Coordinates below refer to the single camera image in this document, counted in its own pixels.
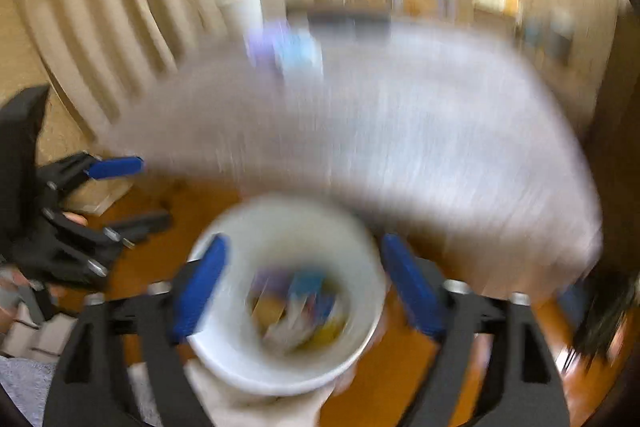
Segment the person left hand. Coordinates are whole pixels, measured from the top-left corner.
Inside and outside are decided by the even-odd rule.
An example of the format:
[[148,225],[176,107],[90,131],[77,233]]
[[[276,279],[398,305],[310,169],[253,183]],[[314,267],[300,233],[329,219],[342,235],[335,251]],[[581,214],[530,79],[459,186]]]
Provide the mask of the person left hand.
[[5,336],[20,318],[21,306],[29,321],[41,326],[58,313],[58,302],[66,294],[60,285],[42,285],[31,281],[13,265],[1,269],[1,336]]

